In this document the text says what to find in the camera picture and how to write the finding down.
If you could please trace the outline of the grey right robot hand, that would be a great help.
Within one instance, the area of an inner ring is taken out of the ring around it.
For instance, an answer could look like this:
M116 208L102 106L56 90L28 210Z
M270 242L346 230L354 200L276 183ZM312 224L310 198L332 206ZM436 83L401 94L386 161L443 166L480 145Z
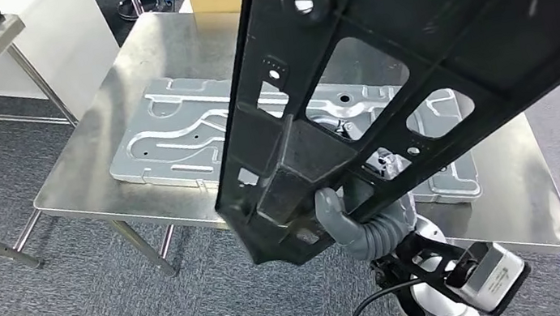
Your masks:
M361 259L363 230L344 210L341 198L330 187L317 190L314 196L315 217L331 238L355 259Z

